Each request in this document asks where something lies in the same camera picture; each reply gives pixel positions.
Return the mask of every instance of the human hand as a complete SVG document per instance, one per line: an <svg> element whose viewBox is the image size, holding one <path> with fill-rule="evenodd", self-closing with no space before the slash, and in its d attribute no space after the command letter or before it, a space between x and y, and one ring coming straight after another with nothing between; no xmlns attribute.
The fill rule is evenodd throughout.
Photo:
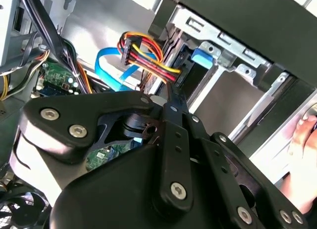
<svg viewBox="0 0 317 229"><path fill-rule="evenodd" d="M299 120L288 149L290 175L281 189L302 213L317 197L317 130L311 133L316 122L315 116Z"/></svg>

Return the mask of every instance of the green circuit board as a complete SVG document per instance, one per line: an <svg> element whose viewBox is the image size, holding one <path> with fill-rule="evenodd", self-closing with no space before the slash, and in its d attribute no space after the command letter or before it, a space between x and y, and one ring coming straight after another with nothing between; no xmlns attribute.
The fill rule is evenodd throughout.
<svg viewBox="0 0 317 229"><path fill-rule="evenodd" d="M43 93L43 95L65 95L69 94L68 91L70 90L72 91L71 93L80 93L79 87L74 86L76 83L75 77L58 63L45 62L42 66L42 73L44 75L42 78L44 89L40 93Z"/></svg>
<svg viewBox="0 0 317 229"><path fill-rule="evenodd" d="M130 150L130 143L126 145L113 145L94 150L86 158L86 169L92 171L108 161Z"/></svg>

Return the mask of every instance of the motherboard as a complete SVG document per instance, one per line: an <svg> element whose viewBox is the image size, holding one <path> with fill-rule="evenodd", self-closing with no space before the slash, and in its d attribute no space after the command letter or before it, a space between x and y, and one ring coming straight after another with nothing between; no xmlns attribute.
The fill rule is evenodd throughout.
<svg viewBox="0 0 317 229"><path fill-rule="evenodd" d="M36 87L40 96L46 97L81 93L72 73L58 63L47 61L41 68Z"/></svg>

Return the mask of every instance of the bolt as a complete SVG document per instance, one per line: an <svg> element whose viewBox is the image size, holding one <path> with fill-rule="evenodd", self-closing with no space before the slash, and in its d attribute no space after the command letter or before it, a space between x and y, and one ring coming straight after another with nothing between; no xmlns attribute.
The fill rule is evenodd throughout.
<svg viewBox="0 0 317 229"><path fill-rule="evenodd" d="M87 130L81 125L72 125L69 128L69 133L76 138L84 138L87 136Z"/></svg>
<svg viewBox="0 0 317 229"><path fill-rule="evenodd" d="M226 142L226 141L227 141L227 139L226 139L223 135L220 135L219 138L220 138L220 140L223 141L223 142Z"/></svg>
<svg viewBox="0 0 317 229"><path fill-rule="evenodd" d="M49 121L54 121L59 118L59 113L54 109L43 109L41 111L41 117Z"/></svg>
<svg viewBox="0 0 317 229"><path fill-rule="evenodd" d="M179 200L184 200L186 198L186 190L180 183L174 182L170 186L172 194Z"/></svg>
<svg viewBox="0 0 317 229"><path fill-rule="evenodd" d="M299 216L299 214L297 212L292 212L293 217L295 218L295 220L299 223L299 224L304 224L303 219Z"/></svg>
<svg viewBox="0 0 317 229"><path fill-rule="evenodd" d="M141 98L141 101L148 104L149 103L149 100L147 100L146 98Z"/></svg>
<svg viewBox="0 0 317 229"><path fill-rule="evenodd" d="M248 212L248 210L246 210L243 207L238 207L237 209L239 217L248 225L250 225L252 223L252 217L250 215L250 213Z"/></svg>
<svg viewBox="0 0 317 229"><path fill-rule="evenodd" d="M176 107L170 106L170 108L171 108L174 112L177 112L177 108L176 108Z"/></svg>
<svg viewBox="0 0 317 229"><path fill-rule="evenodd" d="M287 222L288 224L292 223L292 219L290 218L290 216L284 212L283 210L279 211L281 217L284 219L285 222Z"/></svg>
<svg viewBox="0 0 317 229"><path fill-rule="evenodd" d="M196 117L196 116L192 116L192 120L193 120L194 122L199 122L199 118Z"/></svg>

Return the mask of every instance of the finger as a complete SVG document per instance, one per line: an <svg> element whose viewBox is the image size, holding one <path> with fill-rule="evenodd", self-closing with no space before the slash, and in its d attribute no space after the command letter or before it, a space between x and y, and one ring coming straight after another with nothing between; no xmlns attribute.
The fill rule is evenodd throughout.
<svg viewBox="0 0 317 229"><path fill-rule="evenodd" d="M289 148L290 155L296 156L297 159L302 158L304 146L316 122L315 116L309 116L307 120L299 120Z"/></svg>
<svg viewBox="0 0 317 229"><path fill-rule="evenodd" d="M316 169L317 165L317 130L308 137L304 152L303 152L303 161L308 166L312 167L313 170Z"/></svg>

